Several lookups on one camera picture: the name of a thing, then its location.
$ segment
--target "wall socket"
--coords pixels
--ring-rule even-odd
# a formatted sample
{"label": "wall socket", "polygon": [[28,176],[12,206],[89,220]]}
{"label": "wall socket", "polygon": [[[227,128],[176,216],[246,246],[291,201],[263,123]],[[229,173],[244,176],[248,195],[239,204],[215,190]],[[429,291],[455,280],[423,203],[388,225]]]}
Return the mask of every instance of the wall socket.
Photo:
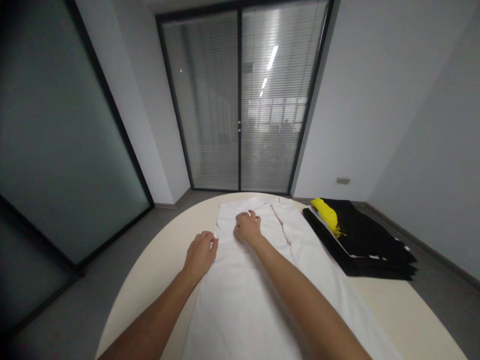
{"label": "wall socket", "polygon": [[348,185],[350,184],[350,179],[346,177],[337,177],[336,183],[341,185]]}

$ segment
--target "hand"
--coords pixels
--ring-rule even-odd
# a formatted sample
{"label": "hand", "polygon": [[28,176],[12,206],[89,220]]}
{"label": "hand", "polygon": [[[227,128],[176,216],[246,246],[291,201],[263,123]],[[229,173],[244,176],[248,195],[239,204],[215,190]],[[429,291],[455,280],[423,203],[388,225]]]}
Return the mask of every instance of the hand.
{"label": "hand", "polygon": [[197,234],[186,252],[182,271],[197,283],[214,263],[218,247],[219,240],[210,231]]}
{"label": "hand", "polygon": [[253,210],[248,210],[248,212],[242,212],[236,216],[236,226],[233,232],[241,241],[251,245],[252,241],[262,236],[260,231],[262,218],[257,216]]}

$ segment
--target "window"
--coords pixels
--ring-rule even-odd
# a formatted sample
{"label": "window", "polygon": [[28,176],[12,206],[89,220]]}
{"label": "window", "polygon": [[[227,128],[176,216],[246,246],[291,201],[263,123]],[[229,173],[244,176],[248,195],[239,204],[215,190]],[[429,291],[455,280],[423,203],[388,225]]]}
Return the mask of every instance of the window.
{"label": "window", "polygon": [[157,17],[193,189],[290,192],[331,5]]}

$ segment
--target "table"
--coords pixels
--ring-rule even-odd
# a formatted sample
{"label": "table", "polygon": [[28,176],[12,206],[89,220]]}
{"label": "table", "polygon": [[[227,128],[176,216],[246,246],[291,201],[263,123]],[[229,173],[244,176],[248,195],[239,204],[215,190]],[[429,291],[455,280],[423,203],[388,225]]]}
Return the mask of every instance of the table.
{"label": "table", "polygon": [[[182,269],[195,235],[215,231],[219,204],[274,195],[237,192],[210,198],[181,213],[146,247],[123,283],[106,321],[96,352],[110,344],[170,284]],[[295,205],[301,211],[306,206]],[[467,359],[439,319],[407,281],[349,277],[348,281],[385,331],[404,360]],[[181,359],[198,287],[185,304],[161,359]]]}

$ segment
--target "yellow cloth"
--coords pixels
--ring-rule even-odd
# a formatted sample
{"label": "yellow cloth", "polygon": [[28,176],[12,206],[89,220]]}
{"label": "yellow cloth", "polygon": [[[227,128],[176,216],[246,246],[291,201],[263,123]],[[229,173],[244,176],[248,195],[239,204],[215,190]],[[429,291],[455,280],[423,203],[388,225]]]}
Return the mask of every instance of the yellow cloth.
{"label": "yellow cloth", "polygon": [[345,235],[340,230],[339,220],[335,210],[328,206],[321,198],[316,198],[310,201],[310,203],[315,209],[318,210],[321,218],[324,222],[326,222],[328,228],[337,239],[340,235]]}

